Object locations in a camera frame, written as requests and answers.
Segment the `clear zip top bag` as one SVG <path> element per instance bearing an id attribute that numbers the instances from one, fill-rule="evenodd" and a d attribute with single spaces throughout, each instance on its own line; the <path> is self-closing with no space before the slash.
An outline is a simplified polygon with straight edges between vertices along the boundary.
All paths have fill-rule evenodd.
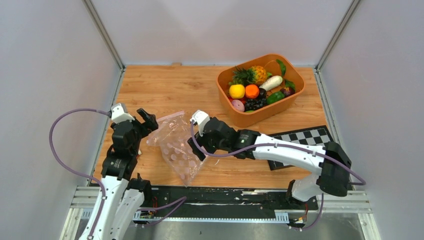
<path id="1" fill-rule="evenodd" d="M 162 158 L 188 187 L 200 172 L 203 162 L 188 144 L 190 123 L 185 112 L 179 111 L 157 119 L 158 129 L 147 138 L 146 144 L 159 147 Z"/>

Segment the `orange plastic basin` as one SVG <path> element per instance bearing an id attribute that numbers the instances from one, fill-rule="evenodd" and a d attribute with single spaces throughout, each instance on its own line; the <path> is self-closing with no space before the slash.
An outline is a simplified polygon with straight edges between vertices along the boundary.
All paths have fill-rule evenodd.
<path id="1" fill-rule="evenodd" d="M 236 71 L 236 68 L 248 69 L 250 67 L 260 66 L 272 76 L 281 76 L 282 68 L 280 67 L 280 62 L 286 67 L 283 79 L 294 84 L 294 94 L 252 112 L 241 112 L 237 110 L 229 99 L 229 82 L 235 75 L 234 71 Z M 297 97 L 304 92 L 306 84 L 304 78 L 284 56 L 270 53 L 223 70 L 216 79 L 216 85 L 219 101 L 229 118 L 237 127 L 244 128 L 287 110 L 295 102 Z"/>

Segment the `toy pineapple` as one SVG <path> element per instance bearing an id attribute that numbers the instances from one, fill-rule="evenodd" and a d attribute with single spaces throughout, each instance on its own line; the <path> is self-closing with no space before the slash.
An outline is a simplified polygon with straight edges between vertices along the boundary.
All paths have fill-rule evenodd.
<path id="1" fill-rule="evenodd" d="M 248 69 L 243 67 L 235 67 L 233 71 L 234 76 L 229 85 L 261 85 L 263 84 L 272 74 L 267 72 L 264 67 L 255 65 Z"/>

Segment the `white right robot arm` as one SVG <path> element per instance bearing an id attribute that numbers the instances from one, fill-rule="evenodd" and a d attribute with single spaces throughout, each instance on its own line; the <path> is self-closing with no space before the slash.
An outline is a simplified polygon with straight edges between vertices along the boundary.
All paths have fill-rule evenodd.
<path id="1" fill-rule="evenodd" d="M 319 194 L 345 197 L 348 193 L 351 161 L 335 142 L 325 146 L 303 145 L 283 141 L 269 135 L 248 130 L 234 130 L 225 122 L 208 116 L 190 120 L 192 152 L 200 159 L 221 157 L 267 160 L 305 169 L 310 175 L 292 180 L 285 195 L 286 204 L 298 209 Z"/>

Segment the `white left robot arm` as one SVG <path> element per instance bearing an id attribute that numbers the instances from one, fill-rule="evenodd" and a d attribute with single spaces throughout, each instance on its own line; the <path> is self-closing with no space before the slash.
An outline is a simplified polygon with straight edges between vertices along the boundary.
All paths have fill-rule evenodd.
<path id="1" fill-rule="evenodd" d="M 90 219 L 81 240 L 119 240 L 133 220 L 138 207 L 153 201 L 151 183 L 133 171 L 141 155 L 141 140 L 158 129 L 154 114 L 139 108 L 143 123 L 130 115 L 126 107 L 116 104 L 111 109 L 112 145 L 102 164 L 101 185 Z"/>

